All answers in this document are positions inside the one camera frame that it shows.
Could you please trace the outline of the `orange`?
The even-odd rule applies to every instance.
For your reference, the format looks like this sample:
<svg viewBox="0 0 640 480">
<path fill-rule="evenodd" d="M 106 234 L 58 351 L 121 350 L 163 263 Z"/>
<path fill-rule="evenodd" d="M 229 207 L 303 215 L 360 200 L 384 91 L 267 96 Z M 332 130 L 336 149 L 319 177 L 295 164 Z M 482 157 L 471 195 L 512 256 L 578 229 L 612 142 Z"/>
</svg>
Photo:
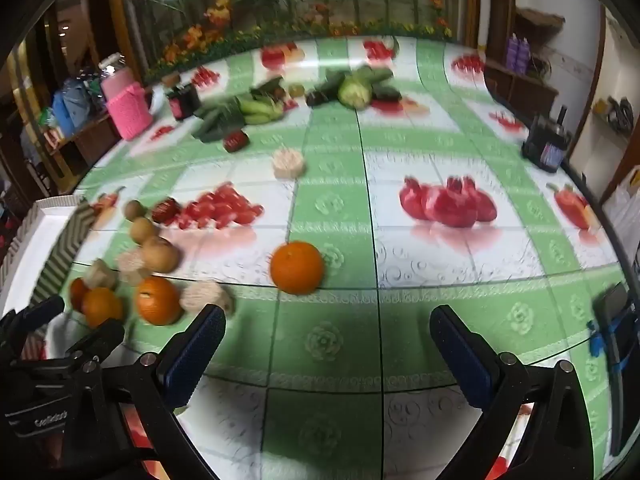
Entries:
<svg viewBox="0 0 640 480">
<path fill-rule="evenodd" d="M 97 328 L 109 318 L 122 321 L 125 317 L 122 300 L 106 287 L 90 289 L 82 300 L 81 312 L 90 328 Z"/>
<path fill-rule="evenodd" d="M 85 296 L 87 296 L 89 292 L 90 288 L 82 278 L 75 278 L 70 283 L 70 287 L 68 288 L 68 299 L 70 300 L 70 305 L 75 311 L 82 311 Z"/>
<path fill-rule="evenodd" d="M 309 295 L 321 284 L 324 275 L 322 255 L 314 245 L 294 240 L 278 247 L 271 255 L 271 281 L 289 295 Z"/>
<path fill-rule="evenodd" d="M 155 326 L 174 324 L 182 313 L 178 288 L 161 276 L 149 276 L 137 286 L 134 304 L 138 315 Z"/>
</svg>

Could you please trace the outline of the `white box with striped rim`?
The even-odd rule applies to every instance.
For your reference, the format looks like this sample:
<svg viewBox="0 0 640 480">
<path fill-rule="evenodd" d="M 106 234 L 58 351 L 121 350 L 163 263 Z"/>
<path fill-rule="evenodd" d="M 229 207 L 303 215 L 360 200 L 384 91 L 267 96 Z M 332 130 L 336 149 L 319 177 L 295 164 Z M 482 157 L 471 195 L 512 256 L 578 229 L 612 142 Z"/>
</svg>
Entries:
<svg viewBox="0 0 640 480">
<path fill-rule="evenodd" d="M 94 220 L 81 196 L 34 203 L 1 263 L 2 314 L 20 312 L 61 290 Z"/>
</svg>

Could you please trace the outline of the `orange behind gripper finger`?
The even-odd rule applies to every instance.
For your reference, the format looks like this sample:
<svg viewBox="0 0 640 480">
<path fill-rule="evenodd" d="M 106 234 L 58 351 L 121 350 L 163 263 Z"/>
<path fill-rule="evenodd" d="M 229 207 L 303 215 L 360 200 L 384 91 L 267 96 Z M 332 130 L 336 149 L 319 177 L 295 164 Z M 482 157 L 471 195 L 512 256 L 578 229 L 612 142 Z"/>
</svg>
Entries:
<svg viewBox="0 0 640 480">
<path fill-rule="evenodd" d="M 68 299 L 70 300 L 70 305 L 75 311 L 82 311 L 85 296 L 87 296 L 89 292 L 90 288 L 82 278 L 75 278 L 70 283 L 70 287 L 68 288 Z"/>
</svg>

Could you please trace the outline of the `brown round fruit front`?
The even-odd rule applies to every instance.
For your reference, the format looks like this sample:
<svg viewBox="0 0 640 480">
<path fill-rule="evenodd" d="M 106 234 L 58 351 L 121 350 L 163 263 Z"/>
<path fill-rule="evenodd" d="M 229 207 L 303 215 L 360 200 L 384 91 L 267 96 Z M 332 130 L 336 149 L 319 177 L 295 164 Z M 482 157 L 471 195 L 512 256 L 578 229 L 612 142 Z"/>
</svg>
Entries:
<svg viewBox="0 0 640 480">
<path fill-rule="evenodd" d="M 170 273 L 181 260 L 180 250 L 163 237 L 153 237 L 142 245 L 142 260 L 152 272 Z"/>
</svg>

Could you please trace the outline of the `brown round fruit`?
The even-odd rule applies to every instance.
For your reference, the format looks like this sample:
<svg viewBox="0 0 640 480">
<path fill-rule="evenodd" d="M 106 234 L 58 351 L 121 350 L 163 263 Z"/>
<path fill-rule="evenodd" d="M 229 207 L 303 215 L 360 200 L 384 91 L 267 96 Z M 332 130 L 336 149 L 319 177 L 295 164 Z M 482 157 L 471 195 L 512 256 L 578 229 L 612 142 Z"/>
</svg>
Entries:
<svg viewBox="0 0 640 480">
<path fill-rule="evenodd" d="M 142 245 L 142 260 L 152 272 L 170 273 L 181 260 L 180 250 L 163 237 L 153 237 Z"/>
<path fill-rule="evenodd" d="M 130 238 L 138 245 L 142 245 L 150 238 L 156 237 L 157 232 L 157 226 L 145 217 L 135 218 L 129 228 Z"/>
</svg>

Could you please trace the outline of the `brown round fruit middle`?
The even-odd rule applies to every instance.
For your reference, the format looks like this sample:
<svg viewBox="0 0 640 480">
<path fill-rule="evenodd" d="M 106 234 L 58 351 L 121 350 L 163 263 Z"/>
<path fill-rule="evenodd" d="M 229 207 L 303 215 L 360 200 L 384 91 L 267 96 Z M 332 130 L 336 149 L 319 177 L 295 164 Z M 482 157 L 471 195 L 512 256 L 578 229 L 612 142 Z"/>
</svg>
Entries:
<svg viewBox="0 0 640 480">
<path fill-rule="evenodd" d="M 157 226 L 145 217 L 135 218 L 129 228 L 130 238 L 138 245 L 142 245 L 150 238 L 156 237 L 157 232 Z"/>
</svg>

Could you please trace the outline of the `brown kiwi-like fruit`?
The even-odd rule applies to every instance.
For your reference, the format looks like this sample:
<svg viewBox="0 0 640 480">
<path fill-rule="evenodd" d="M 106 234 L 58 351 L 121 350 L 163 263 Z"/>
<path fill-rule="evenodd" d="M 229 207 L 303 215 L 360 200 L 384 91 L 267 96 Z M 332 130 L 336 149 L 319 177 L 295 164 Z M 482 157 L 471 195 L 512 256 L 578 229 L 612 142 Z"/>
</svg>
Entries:
<svg viewBox="0 0 640 480">
<path fill-rule="evenodd" d="M 145 216 L 146 208 L 138 200 L 130 200 L 124 206 L 122 214 L 124 215 L 126 220 L 134 221 L 137 220 L 137 218 L 142 218 Z"/>
</svg>

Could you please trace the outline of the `green fruit-print tablecloth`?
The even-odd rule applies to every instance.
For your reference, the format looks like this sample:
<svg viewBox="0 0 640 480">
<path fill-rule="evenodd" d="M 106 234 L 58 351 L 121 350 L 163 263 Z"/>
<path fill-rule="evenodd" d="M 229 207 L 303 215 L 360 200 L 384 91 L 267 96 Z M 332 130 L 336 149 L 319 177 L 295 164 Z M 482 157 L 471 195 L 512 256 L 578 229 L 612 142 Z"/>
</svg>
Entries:
<svg viewBox="0 0 640 480">
<path fill-rule="evenodd" d="M 428 334 L 449 304 L 497 351 L 527 364 L 569 360 L 585 395 L 597 476 L 614 464 L 604 356 L 588 338 L 592 303 L 623 281 L 604 229 L 564 172 L 521 158 L 526 127 L 491 99 L 470 50 L 414 39 L 291 42 L 212 65 L 206 94 L 233 96 L 282 76 L 313 87 L 331 67 L 383 62 L 402 102 L 354 112 L 297 99 L 251 126 L 235 154 L 157 121 L 120 142 L 78 185 L 110 198 L 72 267 L 114 264 L 132 245 L 122 210 L 206 198 L 224 183 L 257 206 L 239 226 L 170 226 L 179 286 L 215 281 L 234 313 L 180 419 L 223 479 L 433 479 L 477 420 Z M 306 168 L 277 179 L 272 155 Z M 324 261 L 320 286 L 289 295 L 271 255 L 300 240 Z"/>
</svg>

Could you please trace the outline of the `dark red plum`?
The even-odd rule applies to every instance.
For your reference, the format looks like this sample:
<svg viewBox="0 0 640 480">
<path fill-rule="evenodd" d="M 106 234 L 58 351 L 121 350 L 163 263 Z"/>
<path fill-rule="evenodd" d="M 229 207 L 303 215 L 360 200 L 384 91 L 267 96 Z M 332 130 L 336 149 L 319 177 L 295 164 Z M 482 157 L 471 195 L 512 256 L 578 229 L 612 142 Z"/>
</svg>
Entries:
<svg viewBox="0 0 640 480">
<path fill-rule="evenodd" d="M 250 144 L 250 138 L 243 130 L 233 131 L 222 140 L 222 147 L 228 153 L 241 151 L 243 148 L 246 148 L 248 144 Z"/>
</svg>

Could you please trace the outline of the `black device on table edge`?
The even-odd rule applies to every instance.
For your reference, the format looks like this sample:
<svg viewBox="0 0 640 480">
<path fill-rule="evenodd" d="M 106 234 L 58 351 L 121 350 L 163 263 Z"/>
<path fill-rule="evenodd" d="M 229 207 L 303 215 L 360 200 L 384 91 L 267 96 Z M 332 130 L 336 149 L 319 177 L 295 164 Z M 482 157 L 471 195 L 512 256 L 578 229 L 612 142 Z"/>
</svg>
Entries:
<svg viewBox="0 0 640 480">
<path fill-rule="evenodd" d="M 522 156 L 548 174 L 558 171 L 572 142 L 572 134 L 563 125 L 566 111 L 562 105 L 556 119 L 537 114 L 521 147 Z"/>
</svg>

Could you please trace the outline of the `pink bottle with knit sleeve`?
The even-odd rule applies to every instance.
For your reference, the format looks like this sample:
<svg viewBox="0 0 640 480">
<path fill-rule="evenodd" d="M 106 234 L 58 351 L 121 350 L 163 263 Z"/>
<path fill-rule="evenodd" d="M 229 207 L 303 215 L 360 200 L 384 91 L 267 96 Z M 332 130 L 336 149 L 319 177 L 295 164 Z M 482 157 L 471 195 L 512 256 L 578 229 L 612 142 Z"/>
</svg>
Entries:
<svg viewBox="0 0 640 480">
<path fill-rule="evenodd" d="M 152 124 L 153 116 L 146 102 L 145 90 L 129 67 L 103 78 L 101 88 L 108 114 L 124 140 L 134 140 Z"/>
</svg>

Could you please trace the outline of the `green leafy vegetable bunch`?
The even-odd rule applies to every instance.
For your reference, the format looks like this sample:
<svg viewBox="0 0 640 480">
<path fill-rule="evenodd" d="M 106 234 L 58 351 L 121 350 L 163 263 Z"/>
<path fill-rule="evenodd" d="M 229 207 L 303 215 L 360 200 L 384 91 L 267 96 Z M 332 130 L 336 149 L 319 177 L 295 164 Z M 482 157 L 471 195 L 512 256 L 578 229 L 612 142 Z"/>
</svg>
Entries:
<svg viewBox="0 0 640 480">
<path fill-rule="evenodd" d="M 243 105 L 250 99 L 247 96 L 232 96 L 204 102 L 194 112 L 198 118 L 191 134 L 202 143 L 221 141 L 230 133 L 241 130 L 247 125 Z"/>
</svg>

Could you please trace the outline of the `black jar with red label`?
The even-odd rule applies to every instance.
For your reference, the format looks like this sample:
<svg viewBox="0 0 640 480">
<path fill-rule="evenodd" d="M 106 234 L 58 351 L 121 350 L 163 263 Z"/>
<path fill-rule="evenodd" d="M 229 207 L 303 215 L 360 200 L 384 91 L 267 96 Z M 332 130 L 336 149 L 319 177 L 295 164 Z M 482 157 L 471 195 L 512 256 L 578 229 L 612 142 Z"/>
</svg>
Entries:
<svg viewBox="0 0 640 480">
<path fill-rule="evenodd" d="M 171 114 L 177 122 L 191 117 L 200 107 L 198 90 L 193 84 L 178 84 L 167 92 Z"/>
</svg>

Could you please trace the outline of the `green bananas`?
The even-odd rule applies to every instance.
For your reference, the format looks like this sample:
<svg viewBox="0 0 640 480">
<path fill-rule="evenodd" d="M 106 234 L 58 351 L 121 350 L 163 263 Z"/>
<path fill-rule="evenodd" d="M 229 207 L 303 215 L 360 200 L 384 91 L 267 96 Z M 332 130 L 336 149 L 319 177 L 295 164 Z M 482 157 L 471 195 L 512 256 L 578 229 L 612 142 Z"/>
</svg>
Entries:
<svg viewBox="0 0 640 480">
<path fill-rule="evenodd" d="M 247 125 L 265 125 L 284 117 L 283 104 L 273 101 L 268 96 L 261 96 L 259 99 L 238 99 L 238 102 Z"/>
</svg>

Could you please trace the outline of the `dark cucumber near corn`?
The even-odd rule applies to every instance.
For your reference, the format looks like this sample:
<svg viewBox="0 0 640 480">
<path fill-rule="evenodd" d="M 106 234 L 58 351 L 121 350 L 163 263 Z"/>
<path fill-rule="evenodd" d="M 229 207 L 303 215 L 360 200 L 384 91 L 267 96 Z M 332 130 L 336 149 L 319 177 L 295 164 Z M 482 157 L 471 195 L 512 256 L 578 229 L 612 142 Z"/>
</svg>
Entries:
<svg viewBox="0 0 640 480">
<path fill-rule="evenodd" d="M 336 101 L 348 74 L 348 70 L 329 70 L 326 79 L 305 94 L 306 104 L 309 107 L 317 107 Z"/>
</svg>

